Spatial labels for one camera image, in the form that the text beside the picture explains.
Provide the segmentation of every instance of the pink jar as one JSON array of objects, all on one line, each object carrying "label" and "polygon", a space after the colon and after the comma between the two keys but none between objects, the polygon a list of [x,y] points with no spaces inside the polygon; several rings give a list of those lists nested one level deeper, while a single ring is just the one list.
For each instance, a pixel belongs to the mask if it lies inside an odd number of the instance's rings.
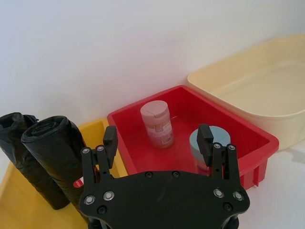
[{"label": "pink jar", "polygon": [[156,100],[141,108],[147,134],[157,148],[166,148],[173,144],[173,129],[170,112],[165,101]]}]

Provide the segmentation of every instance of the red tray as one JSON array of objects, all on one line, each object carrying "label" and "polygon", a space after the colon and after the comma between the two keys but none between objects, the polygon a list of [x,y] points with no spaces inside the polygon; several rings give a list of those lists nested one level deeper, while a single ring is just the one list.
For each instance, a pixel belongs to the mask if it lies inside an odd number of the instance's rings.
[{"label": "red tray", "polygon": [[[171,113],[174,144],[154,148],[141,118],[147,102],[163,100]],[[241,183],[248,189],[265,177],[268,158],[278,150],[277,138],[238,117],[186,86],[177,86],[123,107],[108,115],[118,130],[119,151],[129,175],[143,171],[182,170],[196,173],[189,137],[200,123],[224,128],[237,145]]]}]

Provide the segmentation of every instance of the yellow plastic tray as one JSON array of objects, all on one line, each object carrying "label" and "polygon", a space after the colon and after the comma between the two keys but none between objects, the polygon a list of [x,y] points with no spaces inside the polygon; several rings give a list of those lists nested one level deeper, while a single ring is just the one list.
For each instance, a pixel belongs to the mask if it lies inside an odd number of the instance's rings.
[{"label": "yellow plastic tray", "polygon": [[[102,144],[107,119],[80,126],[86,145],[95,148]],[[119,152],[111,174],[127,175]],[[0,185],[1,229],[86,229],[87,225],[72,204],[53,210],[22,174],[10,164]]]},{"label": "yellow plastic tray", "polygon": [[188,76],[195,90],[279,139],[305,138],[305,35],[273,39]]}]

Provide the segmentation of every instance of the jar lid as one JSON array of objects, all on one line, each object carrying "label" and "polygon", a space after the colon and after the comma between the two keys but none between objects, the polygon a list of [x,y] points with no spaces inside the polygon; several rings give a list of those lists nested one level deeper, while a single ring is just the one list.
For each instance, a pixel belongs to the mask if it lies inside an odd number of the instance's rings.
[{"label": "jar lid", "polygon": [[143,121],[151,121],[153,119],[160,118],[168,112],[168,105],[162,100],[151,101],[141,108]]}]

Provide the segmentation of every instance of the cream plastic tub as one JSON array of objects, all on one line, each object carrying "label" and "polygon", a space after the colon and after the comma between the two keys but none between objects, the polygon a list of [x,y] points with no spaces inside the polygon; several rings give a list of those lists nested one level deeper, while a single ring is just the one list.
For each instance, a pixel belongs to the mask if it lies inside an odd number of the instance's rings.
[{"label": "cream plastic tub", "polygon": [[305,138],[305,35],[283,37],[204,67],[189,85],[276,136]]}]

